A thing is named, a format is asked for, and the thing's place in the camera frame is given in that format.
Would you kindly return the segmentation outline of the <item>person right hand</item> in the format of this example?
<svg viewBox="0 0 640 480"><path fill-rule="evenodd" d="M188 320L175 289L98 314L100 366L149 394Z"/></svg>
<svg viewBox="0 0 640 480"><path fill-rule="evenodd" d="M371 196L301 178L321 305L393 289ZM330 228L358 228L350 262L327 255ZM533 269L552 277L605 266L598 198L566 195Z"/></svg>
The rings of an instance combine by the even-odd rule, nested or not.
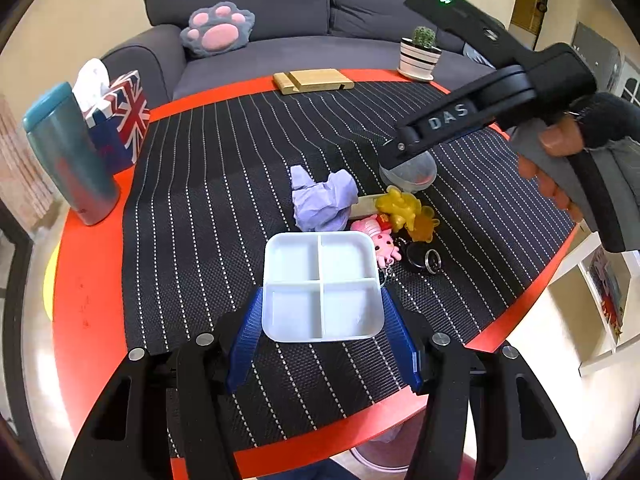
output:
<svg viewBox="0 0 640 480"><path fill-rule="evenodd" d="M526 140L532 140L536 134L539 145L551 157L575 155L584 149L584 139L572 115L565 114L555 124L544 129L541 129L540 124L539 119L533 119L519 126L516 132ZM518 174L527 180L536 179L542 196L553 200L555 207L566 211L575 223L582 222L582 210L570 199L564 188L523 154L518 154Z"/></svg>

